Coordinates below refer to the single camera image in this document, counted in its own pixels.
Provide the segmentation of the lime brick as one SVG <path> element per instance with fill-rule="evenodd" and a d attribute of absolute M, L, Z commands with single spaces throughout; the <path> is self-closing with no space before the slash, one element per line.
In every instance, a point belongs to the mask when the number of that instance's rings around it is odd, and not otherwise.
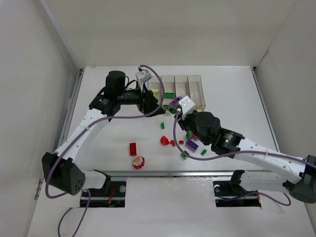
<path fill-rule="evenodd" d="M 151 89 L 151 92 L 156 99 L 159 98 L 159 89 Z"/>

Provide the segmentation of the red long brick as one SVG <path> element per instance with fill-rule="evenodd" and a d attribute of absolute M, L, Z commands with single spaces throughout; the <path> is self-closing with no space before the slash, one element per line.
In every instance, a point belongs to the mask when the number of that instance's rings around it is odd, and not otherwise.
<path fill-rule="evenodd" d="M 137 156 L 137 146 L 136 146 L 136 143 L 130 143 L 130 144 L 129 144 L 129 152 L 130 152 L 130 156 L 132 156 L 132 157 Z"/>

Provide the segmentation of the red rectangular brick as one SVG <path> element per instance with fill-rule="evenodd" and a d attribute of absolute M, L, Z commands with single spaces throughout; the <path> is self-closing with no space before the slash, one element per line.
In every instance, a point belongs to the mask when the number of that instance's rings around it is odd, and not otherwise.
<path fill-rule="evenodd" d="M 174 98 L 174 93 L 166 92 L 166 93 L 164 94 L 164 97 L 165 97 L 165 98 Z"/>

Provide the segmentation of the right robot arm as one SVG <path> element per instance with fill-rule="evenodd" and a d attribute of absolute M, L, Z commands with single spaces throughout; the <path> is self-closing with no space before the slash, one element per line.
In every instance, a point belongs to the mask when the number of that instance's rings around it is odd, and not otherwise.
<path fill-rule="evenodd" d="M 210 112 L 197 112 L 183 116 L 178 109 L 174 125 L 191 132 L 216 155 L 248 162 L 263 168 L 263 174 L 236 170 L 230 180 L 232 189 L 239 193 L 267 190 L 289 194 L 304 203 L 316 201 L 316 157 L 305 158 L 286 155 L 261 146 L 242 134 L 222 128 L 220 120 Z"/>

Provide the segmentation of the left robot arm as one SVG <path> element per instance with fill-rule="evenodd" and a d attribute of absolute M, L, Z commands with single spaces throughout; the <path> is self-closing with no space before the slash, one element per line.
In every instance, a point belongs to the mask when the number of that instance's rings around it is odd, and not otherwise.
<path fill-rule="evenodd" d="M 165 113 L 162 101 L 157 100 L 146 83 L 158 74 L 147 65 L 140 65 L 136 76 L 136 87 L 130 89 L 122 71 L 110 71 L 105 86 L 97 93 L 88 106 L 88 110 L 72 135 L 53 153 L 45 153 L 41 159 L 45 179 L 45 194 L 48 198 L 57 198 L 49 194 L 49 187 L 62 191 L 62 195 L 77 195 L 81 190 L 102 190 L 107 192 L 111 184 L 110 175 L 99 171 L 83 171 L 79 164 L 86 149 L 97 134 L 113 119 L 122 105 L 136 105 L 140 117 L 153 117 Z"/>

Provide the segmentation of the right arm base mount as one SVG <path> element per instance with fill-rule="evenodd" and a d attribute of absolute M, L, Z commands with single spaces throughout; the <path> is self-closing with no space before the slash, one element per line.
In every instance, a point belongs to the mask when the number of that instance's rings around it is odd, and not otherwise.
<path fill-rule="evenodd" d="M 241 187 L 244 173 L 244 170 L 236 170 L 229 180 L 213 181 L 216 207 L 261 207 L 259 195 Z"/>

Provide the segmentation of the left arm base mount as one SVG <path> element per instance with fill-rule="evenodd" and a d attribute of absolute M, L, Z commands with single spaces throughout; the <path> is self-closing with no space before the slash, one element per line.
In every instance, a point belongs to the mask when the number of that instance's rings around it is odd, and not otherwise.
<path fill-rule="evenodd" d="M 112 177 L 102 171 L 94 170 L 98 174 L 105 177 L 105 183 L 100 189 L 90 190 L 90 201 L 88 201 L 88 193 L 82 192 L 79 200 L 80 207 L 91 208 L 124 208 L 126 195 L 126 178 Z"/>

